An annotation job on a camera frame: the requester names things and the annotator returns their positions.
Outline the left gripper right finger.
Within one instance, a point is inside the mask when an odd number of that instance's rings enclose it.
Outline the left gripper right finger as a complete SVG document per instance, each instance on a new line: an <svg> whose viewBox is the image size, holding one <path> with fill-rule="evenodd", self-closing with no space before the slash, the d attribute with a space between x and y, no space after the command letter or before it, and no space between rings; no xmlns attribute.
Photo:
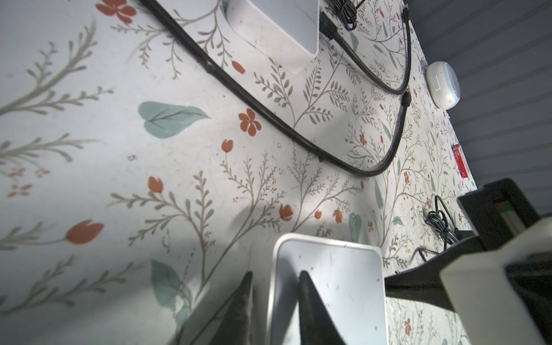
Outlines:
<svg viewBox="0 0 552 345"><path fill-rule="evenodd" d="M298 305L301 344L345 344L305 270L298 278Z"/></svg>

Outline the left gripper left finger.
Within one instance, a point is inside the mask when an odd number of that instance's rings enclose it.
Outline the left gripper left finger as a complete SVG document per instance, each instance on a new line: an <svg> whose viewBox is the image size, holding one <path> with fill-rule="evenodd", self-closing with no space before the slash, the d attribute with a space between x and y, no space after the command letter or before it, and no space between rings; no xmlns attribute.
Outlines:
<svg viewBox="0 0 552 345"><path fill-rule="evenodd" d="M244 275L210 344L251 344L253 272Z"/></svg>

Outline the white network switch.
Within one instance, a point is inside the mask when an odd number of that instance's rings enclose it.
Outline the white network switch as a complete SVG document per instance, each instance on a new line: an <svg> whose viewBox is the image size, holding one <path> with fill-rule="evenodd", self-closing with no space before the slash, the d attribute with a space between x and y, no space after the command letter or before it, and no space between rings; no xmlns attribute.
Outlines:
<svg viewBox="0 0 552 345"><path fill-rule="evenodd" d="M346 344L387 344L388 323L379 248L283 234L252 251L256 344L299 344L298 286L306 271Z"/></svg>
<svg viewBox="0 0 552 345"><path fill-rule="evenodd" d="M319 0L231 0L229 26L257 50L298 74L319 54Z"/></svg>

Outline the black power adapter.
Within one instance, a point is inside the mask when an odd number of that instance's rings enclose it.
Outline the black power adapter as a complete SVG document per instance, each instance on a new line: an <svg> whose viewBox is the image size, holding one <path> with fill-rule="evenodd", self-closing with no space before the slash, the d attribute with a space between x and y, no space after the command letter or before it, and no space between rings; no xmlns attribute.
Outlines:
<svg viewBox="0 0 552 345"><path fill-rule="evenodd" d="M409 264L412 264L416 257L422 260L422 263L428 262L427 254L437 256L447 251L450 247L460 243L464 239L474 237L472 230L460 230L454 221L454 217L446 207L443 199L439 195L434 196L435 209L424 212L424 223L436 233L443 244L442 250L431 250L428 247L418 247L414 250Z"/></svg>
<svg viewBox="0 0 552 345"><path fill-rule="evenodd" d="M358 10L365 3L365 0L360 0L357 3L351 0L331 0L330 3L334 14L345 29L349 32L355 30L357 28Z"/></svg>

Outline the red white small box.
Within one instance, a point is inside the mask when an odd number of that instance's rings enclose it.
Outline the red white small box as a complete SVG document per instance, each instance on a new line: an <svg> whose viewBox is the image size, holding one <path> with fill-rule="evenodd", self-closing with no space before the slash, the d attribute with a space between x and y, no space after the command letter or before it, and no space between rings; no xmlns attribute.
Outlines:
<svg viewBox="0 0 552 345"><path fill-rule="evenodd" d="M470 170L465 158L463 149L460 144L453 145L451 150L454 155L454 159L457 162L457 168L462 178L469 178Z"/></svg>

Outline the white round timer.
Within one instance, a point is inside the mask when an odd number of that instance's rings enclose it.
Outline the white round timer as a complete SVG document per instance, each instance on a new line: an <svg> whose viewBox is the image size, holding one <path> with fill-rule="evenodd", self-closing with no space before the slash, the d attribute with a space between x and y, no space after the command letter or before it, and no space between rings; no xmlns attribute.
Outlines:
<svg viewBox="0 0 552 345"><path fill-rule="evenodd" d="M461 89L451 65L444 61L436 61L431 63L425 72L428 90L435 105L442 110L455 107L461 99Z"/></svg>

